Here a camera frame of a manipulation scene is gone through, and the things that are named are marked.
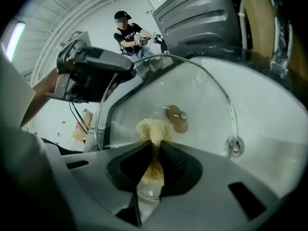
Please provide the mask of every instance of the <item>fluorescent light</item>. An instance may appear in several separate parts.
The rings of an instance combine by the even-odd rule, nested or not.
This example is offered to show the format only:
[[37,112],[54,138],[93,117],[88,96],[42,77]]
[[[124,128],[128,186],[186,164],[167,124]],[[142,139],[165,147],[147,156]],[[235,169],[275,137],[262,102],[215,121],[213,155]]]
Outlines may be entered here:
[[9,43],[8,43],[8,47],[6,48],[6,55],[9,58],[9,61],[12,62],[13,60],[13,56],[14,56],[14,52],[16,50],[16,46],[18,44],[18,41],[21,37],[21,34],[23,33],[23,30],[25,28],[25,23],[22,22],[18,22],[15,27],[14,30],[11,34]]

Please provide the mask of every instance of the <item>cable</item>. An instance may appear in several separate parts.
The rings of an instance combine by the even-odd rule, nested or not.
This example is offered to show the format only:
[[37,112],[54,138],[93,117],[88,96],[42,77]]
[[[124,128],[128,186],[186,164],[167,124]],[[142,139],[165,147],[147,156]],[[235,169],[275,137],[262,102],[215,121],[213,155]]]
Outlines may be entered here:
[[74,109],[75,109],[75,111],[76,111],[76,113],[77,113],[79,119],[80,119],[80,120],[82,121],[82,123],[86,126],[86,129],[89,130],[89,128],[88,128],[88,126],[86,125],[85,121],[82,119],[81,115],[79,114],[78,110],[76,109],[74,103],[71,103],[71,104],[73,105],[73,107],[74,107]]
[[82,127],[82,125],[80,124],[80,122],[78,121],[77,117],[75,116],[75,114],[74,114],[74,112],[73,112],[73,110],[72,110],[72,108],[71,108],[71,103],[69,103],[69,109],[71,110],[73,116],[75,117],[76,121],[79,123],[80,127],[82,128],[82,130],[83,130],[86,134],[88,134],[88,133],[85,131],[85,129]]

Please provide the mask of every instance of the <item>jeans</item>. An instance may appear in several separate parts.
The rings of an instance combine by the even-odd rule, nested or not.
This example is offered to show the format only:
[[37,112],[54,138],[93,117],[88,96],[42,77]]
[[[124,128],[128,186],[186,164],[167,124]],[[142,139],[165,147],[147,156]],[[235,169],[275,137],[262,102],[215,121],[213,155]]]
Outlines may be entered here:
[[[136,53],[133,54],[132,56],[128,56],[128,58],[134,63],[140,59],[142,59],[143,57],[148,57],[148,56],[153,56],[153,52],[150,50],[149,47],[147,46],[142,46],[141,49]],[[144,72],[146,71],[147,67],[143,64],[144,62],[135,64],[136,65],[136,70],[137,73],[140,76],[143,76]]]

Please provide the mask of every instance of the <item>wall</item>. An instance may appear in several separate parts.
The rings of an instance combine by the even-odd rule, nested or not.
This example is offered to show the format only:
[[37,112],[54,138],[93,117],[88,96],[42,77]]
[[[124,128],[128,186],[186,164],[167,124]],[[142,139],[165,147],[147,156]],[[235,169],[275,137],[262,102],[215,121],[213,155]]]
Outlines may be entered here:
[[[87,15],[67,34],[69,35],[76,30],[88,31],[92,46],[119,52],[118,44],[113,38],[116,31],[114,14],[119,10],[125,10],[132,17],[132,22],[139,24],[150,33],[159,32],[152,15],[145,13],[150,8],[153,7],[148,0],[117,0]],[[160,45],[152,43],[149,46],[154,53],[160,53]],[[53,68],[55,68],[55,61],[51,61],[47,66],[44,66],[43,71],[47,73]],[[67,102],[50,100],[33,119],[31,131],[37,132],[38,136],[42,138],[59,143],[64,148],[82,150],[82,144],[76,146],[76,143],[72,143],[71,136],[76,126],[76,120],[68,105]],[[98,104],[83,103],[76,104],[76,107],[80,113],[84,109],[95,113]]]

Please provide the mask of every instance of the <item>sponge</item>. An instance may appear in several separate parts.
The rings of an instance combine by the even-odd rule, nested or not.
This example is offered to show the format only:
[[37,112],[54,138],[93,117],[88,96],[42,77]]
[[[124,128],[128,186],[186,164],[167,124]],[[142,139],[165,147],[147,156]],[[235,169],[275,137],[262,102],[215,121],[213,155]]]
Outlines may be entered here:
[[159,145],[161,141],[171,141],[173,126],[163,120],[148,119],[140,121],[137,126],[137,133],[141,141],[152,142],[153,158],[145,171],[141,182],[145,184],[164,185],[164,171],[158,160]]

